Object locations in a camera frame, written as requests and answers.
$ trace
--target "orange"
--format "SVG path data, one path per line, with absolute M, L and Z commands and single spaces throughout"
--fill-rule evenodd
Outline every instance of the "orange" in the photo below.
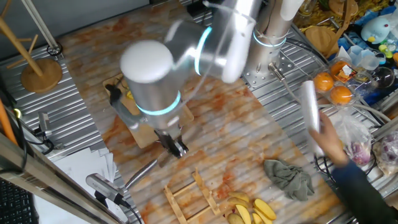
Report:
M 327 72 L 321 72 L 313 79 L 315 88 L 320 91 L 328 91 L 333 87 L 334 81 Z
M 338 74 L 338 73 L 341 71 L 341 69 L 343 69 L 343 67 L 344 67 L 345 65 L 348 65 L 348 66 L 349 66 L 349 63 L 344 62 L 344 61 L 336 62 L 334 65 L 332 65 L 332 66 L 330 67 L 330 73 L 331 73 L 331 75 L 336 75 L 336 74 Z
M 352 95 L 345 86 L 336 86 L 330 92 L 331 101 L 336 105 L 346 105 L 351 101 Z

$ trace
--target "plastic bag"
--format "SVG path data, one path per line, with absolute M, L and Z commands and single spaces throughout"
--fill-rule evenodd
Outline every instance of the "plastic bag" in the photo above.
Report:
M 348 112 L 340 111 L 340 113 L 341 118 L 335 122 L 334 127 L 345 146 L 344 150 L 357 165 L 366 165 L 371 160 L 371 133 Z
M 398 131 L 393 131 L 385 136 L 381 143 L 373 147 L 377 158 L 377 165 L 385 175 L 398 172 Z

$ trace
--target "workbench surface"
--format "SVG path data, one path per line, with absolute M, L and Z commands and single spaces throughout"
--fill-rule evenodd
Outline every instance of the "workbench surface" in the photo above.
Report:
M 105 144 L 114 154 L 124 181 L 163 151 L 160 143 L 140 149 L 134 138 L 109 105 L 102 82 L 121 71 L 119 59 L 131 43 L 143 39 L 162 41 L 169 25 L 177 19 L 190 19 L 186 10 L 170 1 L 148 6 L 123 16 L 79 30 L 60 40 L 73 81 L 84 99 Z M 183 88 L 186 97 L 200 77 Z M 274 223 L 326 223 L 344 208 L 331 188 L 295 147 L 243 81 L 227 85 L 209 78 L 188 103 L 195 120 L 183 132 L 196 128 L 195 137 L 186 142 L 190 151 L 164 168 L 156 167 L 148 177 L 130 190 L 142 219 L 150 223 L 178 223 L 164 193 L 167 185 L 174 192 L 193 181 L 197 167 L 221 214 L 207 211 L 192 223 L 227 223 L 223 214 L 231 213 L 228 192 L 241 190 L 252 199 L 269 202 L 278 219 Z M 311 176 L 315 195 L 307 202 L 287 199 L 272 185 L 262 168 L 264 159 L 285 159 L 302 166 Z M 177 197 L 185 217 L 205 207 L 198 188 Z

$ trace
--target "plush toy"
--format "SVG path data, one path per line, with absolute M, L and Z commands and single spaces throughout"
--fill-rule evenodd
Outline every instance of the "plush toy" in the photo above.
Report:
M 361 31 L 361 37 L 372 44 L 380 44 L 390 33 L 390 22 L 383 17 L 369 21 Z

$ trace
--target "dark sleeve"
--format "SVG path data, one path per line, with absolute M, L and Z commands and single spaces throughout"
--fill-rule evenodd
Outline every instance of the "dark sleeve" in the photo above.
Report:
M 394 212 L 353 161 L 331 173 L 343 202 L 360 224 L 398 223 Z

